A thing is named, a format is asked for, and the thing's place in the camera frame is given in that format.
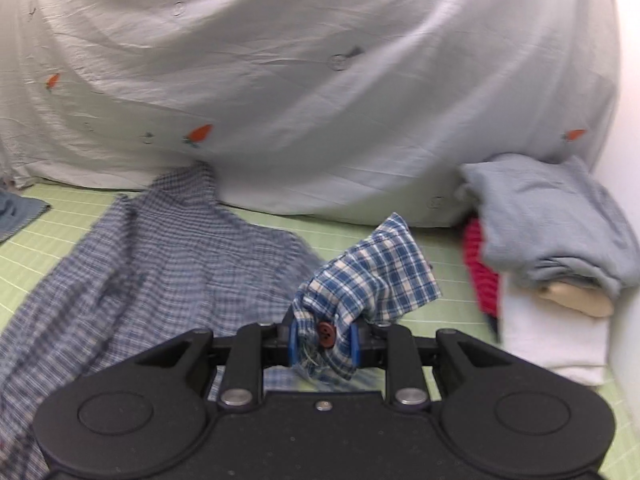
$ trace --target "red cloth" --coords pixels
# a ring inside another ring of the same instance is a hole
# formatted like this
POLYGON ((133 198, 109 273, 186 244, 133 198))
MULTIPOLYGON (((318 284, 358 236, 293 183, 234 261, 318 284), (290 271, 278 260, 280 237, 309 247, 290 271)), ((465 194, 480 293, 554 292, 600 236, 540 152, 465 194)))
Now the red cloth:
POLYGON ((482 264, 482 226, 478 218, 472 218, 465 227, 462 241, 466 269, 471 276, 471 284, 478 298, 480 310, 498 317, 498 286, 500 276, 482 264))

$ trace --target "green surface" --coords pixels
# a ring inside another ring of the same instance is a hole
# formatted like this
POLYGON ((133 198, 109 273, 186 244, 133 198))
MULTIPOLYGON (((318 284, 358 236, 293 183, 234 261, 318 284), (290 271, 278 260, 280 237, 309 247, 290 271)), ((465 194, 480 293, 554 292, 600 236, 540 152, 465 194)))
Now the green surface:
MULTIPOLYGON (((89 230, 113 201, 116 192, 38 184, 24 195, 46 200, 52 209, 0 245, 0 328, 9 321, 38 280, 89 230)), ((325 259, 337 256, 371 231, 369 227, 337 222, 234 211, 249 222, 299 234, 325 259)), ((493 336, 476 308, 456 235, 447 230, 420 230, 414 232, 414 236, 433 264, 443 298, 407 315, 402 324, 415 335, 433 336, 437 329, 448 326, 494 344, 493 336)), ((426 372, 430 389, 435 392, 431 375, 428 370, 426 372)), ((607 383, 599 392, 613 407, 618 423, 616 438, 602 472, 609 480, 640 479, 640 440, 634 433, 611 374, 607 374, 607 383)))

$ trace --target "white towel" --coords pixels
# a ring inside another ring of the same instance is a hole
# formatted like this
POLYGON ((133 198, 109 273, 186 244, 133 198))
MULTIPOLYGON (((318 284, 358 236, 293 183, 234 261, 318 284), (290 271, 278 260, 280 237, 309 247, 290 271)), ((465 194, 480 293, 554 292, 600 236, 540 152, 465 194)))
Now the white towel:
POLYGON ((500 274, 500 336, 507 351, 582 384, 604 382, 609 318, 543 300, 500 274))

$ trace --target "carrot print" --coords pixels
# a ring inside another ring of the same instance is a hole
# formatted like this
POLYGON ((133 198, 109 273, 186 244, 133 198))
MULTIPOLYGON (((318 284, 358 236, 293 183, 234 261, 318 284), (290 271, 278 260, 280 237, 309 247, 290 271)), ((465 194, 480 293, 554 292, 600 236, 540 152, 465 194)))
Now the carrot print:
POLYGON ((212 129, 212 124, 205 124, 204 126, 196 128, 190 134, 185 135, 183 141, 196 148, 199 143, 207 138, 212 129))
POLYGON ((580 137, 582 137, 586 132, 587 130, 571 130, 570 132, 565 133, 562 138, 568 141, 576 140, 580 139, 580 137))
POLYGON ((58 79, 60 79, 60 73, 54 74, 47 79, 47 84, 45 85, 47 90, 51 90, 57 84, 58 79))

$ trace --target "blue plaid cuff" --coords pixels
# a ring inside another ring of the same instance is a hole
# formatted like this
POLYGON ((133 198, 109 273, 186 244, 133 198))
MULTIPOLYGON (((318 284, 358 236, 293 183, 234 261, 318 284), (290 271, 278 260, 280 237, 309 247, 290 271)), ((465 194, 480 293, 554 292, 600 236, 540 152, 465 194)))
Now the blue plaid cuff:
POLYGON ((293 300, 298 322, 298 362, 310 378, 327 368, 350 379, 349 326, 358 317, 368 322, 393 321, 441 296, 431 268, 400 215, 393 213, 365 240, 324 264, 300 285, 293 300), (322 350, 316 325, 336 329, 335 345, 322 350))

